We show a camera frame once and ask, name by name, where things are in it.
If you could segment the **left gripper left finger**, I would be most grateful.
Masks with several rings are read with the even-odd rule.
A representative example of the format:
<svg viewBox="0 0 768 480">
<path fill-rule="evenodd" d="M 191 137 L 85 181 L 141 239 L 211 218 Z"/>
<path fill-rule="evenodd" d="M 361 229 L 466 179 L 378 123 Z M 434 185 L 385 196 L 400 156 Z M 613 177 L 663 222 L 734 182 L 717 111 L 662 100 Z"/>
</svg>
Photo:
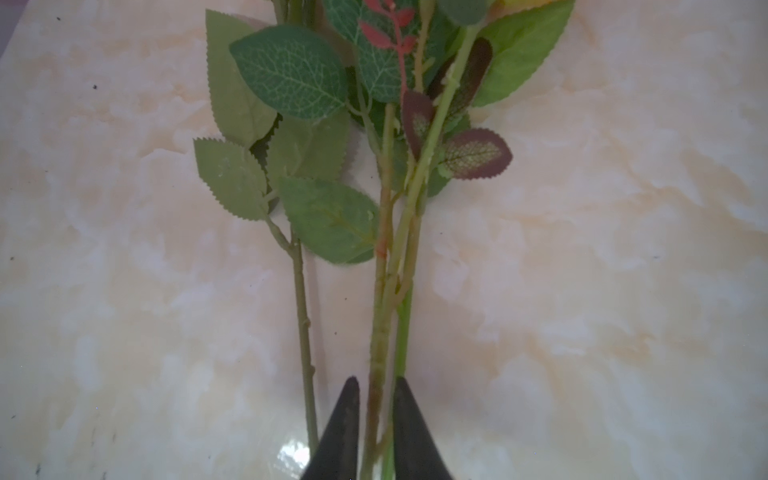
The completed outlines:
<svg viewBox="0 0 768 480">
<path fill-rule="evenodd" d="M 355 376 L 344 383 L 330 419 L 301 480 L 353 480 L 358 472 L 360 388 Z"/>
</svg>

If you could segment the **pink rose long stem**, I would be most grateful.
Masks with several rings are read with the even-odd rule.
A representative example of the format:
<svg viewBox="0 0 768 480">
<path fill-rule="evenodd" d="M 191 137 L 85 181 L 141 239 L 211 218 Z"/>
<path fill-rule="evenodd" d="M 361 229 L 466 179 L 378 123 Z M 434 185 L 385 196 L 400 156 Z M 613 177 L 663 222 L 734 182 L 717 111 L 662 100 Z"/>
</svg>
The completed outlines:
<svg viewBox="0 0 768 480">
<path fill-rule="evenodd" d="M 278 24 L 205 12 L 206 68 L 220 138 L 197 138 L 200 179 L 241 220 L 265 222 L 292 262 L 305 423 L 319 444 L 303 244 L 295 224 L 284 233 L 273 209 L 291 210 L 312 181 L 335 182 L 351 127 L 347 70 L 332 43 L 311 24 L 312 1 L 279 1 Z"/>
</svg>

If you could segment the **pink peach peony sprig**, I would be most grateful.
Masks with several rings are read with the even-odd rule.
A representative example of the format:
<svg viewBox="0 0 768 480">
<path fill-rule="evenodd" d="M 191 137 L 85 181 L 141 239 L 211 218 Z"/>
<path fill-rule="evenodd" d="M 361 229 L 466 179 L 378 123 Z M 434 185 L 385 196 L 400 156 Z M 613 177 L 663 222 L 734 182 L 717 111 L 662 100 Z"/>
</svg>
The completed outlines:
<svg viewBox="0 0 768 480">
<path fill-rule="evenodd" d="M 496 132 L 468 113 L 509 97 L 549 56 L 570 1 L 327 1 L 353 46 L 353 110 L 375 151 L 381 189 L 373 254 L 373 331 L 363 479 L 395 479 L 396 435 L 422 219 L 451 180 L 486 180 L 511 164 Z"/>
</svg>

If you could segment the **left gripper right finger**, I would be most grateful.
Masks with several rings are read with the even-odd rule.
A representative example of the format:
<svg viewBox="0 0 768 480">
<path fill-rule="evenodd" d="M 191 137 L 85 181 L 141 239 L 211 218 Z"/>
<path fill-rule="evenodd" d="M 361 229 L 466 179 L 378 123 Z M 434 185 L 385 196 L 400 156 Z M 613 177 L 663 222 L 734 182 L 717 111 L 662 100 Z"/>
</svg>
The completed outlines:
<svg viewBox="0 0 768 480">
<path fill-rule="evenodd" d="M 397 480 L 452 480 L 407 380 L 396 379 L 393 447 Z"/>
</svg>

